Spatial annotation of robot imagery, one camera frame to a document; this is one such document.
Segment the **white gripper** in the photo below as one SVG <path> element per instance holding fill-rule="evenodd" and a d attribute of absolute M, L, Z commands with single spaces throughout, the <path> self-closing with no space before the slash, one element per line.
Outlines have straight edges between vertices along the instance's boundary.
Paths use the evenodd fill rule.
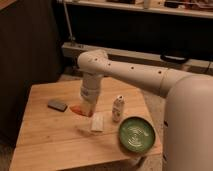
<path fill-rule="evenodd" d="M 80 108 L 84 116 L 91 117 L 94 114 L 99 94 L 99 89 L 92 90 L 85 87 L 81 88 L 80 95 L 82 100 Z"/>

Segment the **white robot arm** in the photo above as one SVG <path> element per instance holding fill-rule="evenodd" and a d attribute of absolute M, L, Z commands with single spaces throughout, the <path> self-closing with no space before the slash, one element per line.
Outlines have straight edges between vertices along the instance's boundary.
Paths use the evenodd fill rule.
<path fill-rule="evenodd" d="M 103 50 L 77 58 L 86 73 L 81 95 L 98 95 L 98 75 L 107 75 L 166 99 L 163 171 L 213 171 L 213 76 L 113 61 Z"/>

